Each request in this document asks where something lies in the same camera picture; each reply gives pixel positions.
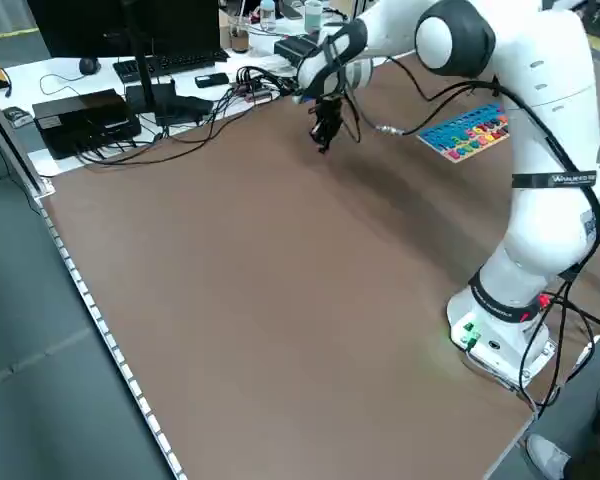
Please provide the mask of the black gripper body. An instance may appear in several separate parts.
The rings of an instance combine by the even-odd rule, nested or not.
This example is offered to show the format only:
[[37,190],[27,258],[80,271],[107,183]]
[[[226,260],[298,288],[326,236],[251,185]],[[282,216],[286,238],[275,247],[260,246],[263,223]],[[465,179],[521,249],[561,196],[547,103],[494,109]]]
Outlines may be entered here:
[[315,101],[312,113],[318,128],[339,128],[342,124],[342,97],[331,95]]

